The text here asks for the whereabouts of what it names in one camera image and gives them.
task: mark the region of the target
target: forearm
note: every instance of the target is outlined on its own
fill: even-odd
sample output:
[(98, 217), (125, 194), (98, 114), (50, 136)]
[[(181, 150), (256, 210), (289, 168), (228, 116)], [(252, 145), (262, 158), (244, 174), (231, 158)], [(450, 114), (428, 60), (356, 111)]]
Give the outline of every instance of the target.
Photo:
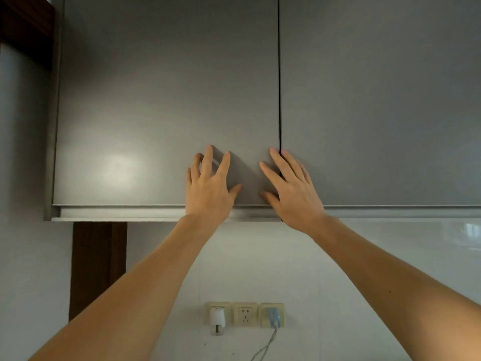
[(213, 234), (184, 217), (172, 233), (51, 339), (34, 361), (148, 359), (183, 279)]
[(478, 304), (370, 243), (337, 219), (324, 218), (310, 236), (351, 279), (411, 358), (479, 358)]

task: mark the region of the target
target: white plug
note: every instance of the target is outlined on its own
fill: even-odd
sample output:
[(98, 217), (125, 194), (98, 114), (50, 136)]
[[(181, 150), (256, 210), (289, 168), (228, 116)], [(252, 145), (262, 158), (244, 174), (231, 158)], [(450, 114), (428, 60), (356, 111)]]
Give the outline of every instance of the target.
[(211, 335), (223, 335), (225, 329), (225, 312), (223, 307), (213, 307), (209, 310)]

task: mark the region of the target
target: finger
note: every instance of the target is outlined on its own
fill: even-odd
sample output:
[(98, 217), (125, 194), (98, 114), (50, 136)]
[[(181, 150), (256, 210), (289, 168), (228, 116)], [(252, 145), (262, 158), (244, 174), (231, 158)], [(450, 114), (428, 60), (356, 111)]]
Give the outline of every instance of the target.
[(201, 154), (197, 153), (192, 160), (192, 165), (190, 166), (190, 177), (191, 181), (197, 181), (201, 176), (201, 170), (199, 169), (199, 165), (201, 164)]
[(289, 163), (287, 163), (286, 160), (282, 158), (279, 152), (277, 152), (277, 150), (275, 150), (274, 148), (271, 148), (269, 152), (272, 159), (276, 163), (277, 167), (279, 167), (279, 170), (284, 176), (284, 178), (286, 179), (286, 181), (287, 182), (295, 181), (297, 177), (294, 174), (294, 171), (292, 171), (291, 166), (289, 166)]
[(241, 184), (236, 185), (236, 186), (234, 186), (233, 188), (230, 189), (229, 196), (232, 199), (236, 200), (237, 197), (239, 196), (239, 194), (241, 193), (241, 190), (242, 190), (242, 185)]
[(311, 176), (309, 175), (309, 172), (305, 169), (304, 165), (301, 162), (299, 162), (299, 160), (296, 160), (296, 161), (299, 164), (299, 166), (301, 166), (301, 170), (304, 174), (305, 180), (307, 181), (308, 184), (312, 185), (312, 180), (311, 180)]
[(220, 177), (227, 179), (227, 173), (229, 172), (229, 167), (230, 167), (230, 152), (226, 152), (224, 157), (222, 157), (222, 162), (220, 163), (219, 168), (217, 169), (216, 175), (219, 175)]
[(304, 177), (304, 173), (302, 172), (302, 168), (299, 165), (299, 163), (294, 159), (294, 157), (292, 157), (292, 154), (290, 154), (289, 151), (286, 149), (283, 149), (281, 153), (282, 153), (282, 157), (284, 157), (284, 160), (286, 160), (289, 166), (291, 166), (291, 169), (296, 175), (296, 177), (299, 180), (305, 182), (305, 177)]
[(209, 144), (205, 150), (204, 159), (202, 160), (202, 176), (212, 176), (212, 160), (213, 160), (213, 148)]
[(267, 201), (276, 211), (277, 214), (280, 212), (280, 201), (276, 196), (272, 193), (268, 193), (266, 191), (261, 192), (260, 197)]
[(271, 170), (271, 168), (267, 165), (267, 163), (261, 162), (259, 166), (261, 167), (262, 172), (264, 172), (264, 175), (269, 179), (270, 182), (272, 182), (274, 187), (279, 191), (280, 187), (284, 185), (286, 182), (282, 179), (281, 176), (279, 176), (277, 173)]
[(192, 185), (192, 177), (190, 176), (190, 167), (187, 169), (186, 182), (187, 182), (187, 187)]

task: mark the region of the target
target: outlet cover plate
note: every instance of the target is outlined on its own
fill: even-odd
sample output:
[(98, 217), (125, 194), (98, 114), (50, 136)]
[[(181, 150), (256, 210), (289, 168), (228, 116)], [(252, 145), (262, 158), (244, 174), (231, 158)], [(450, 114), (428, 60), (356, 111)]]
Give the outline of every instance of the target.
[(225, 315), (225, 327), (227, 328), (230, 324), (230, 303), (226, 302), (221, 302), (221, 301), (210, 301), (205, 304), (205, 322), (207, 325), (209, 325), (209, 315), (210, 315), (210, 309), (211, 308), (224, 308), (224, 315)]
[(257, 303), (232, 303), (235, 327), (258, 327)]
[(280, 327), (285, 328), (286, 327), (286, 308), (282, 303), (259, 304), (258, 311), (257, 311), (258, 317), (259, 317), (259, 320), (258, 320), (259, 325), (262, 328), (271, 328), (270, 321), (269, 321), (269, 314), (268, 314), (269, 308), (279, 308)]

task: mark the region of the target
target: wall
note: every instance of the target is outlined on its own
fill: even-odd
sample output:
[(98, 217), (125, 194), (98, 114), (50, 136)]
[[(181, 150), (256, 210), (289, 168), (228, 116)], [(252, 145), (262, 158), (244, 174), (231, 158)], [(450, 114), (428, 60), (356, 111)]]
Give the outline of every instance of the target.
[(49, 73), (0, 47), (0, 359), (68, 322), (72, 224), (42, 221)]
[[(481, 302), (481, 227), (462, 222), (346, 221), (372, 242)], [(130, 269), (172, 230), (130, 223)], [(212, 337), (208, 301), (282, 302), (287, 328), (266, 359), (408, 360), (337, 265), (308, 237), (283, 223), (226, 223), (184, 280), (153, 360), (250, 360), (270, 330), (229, 328)]]

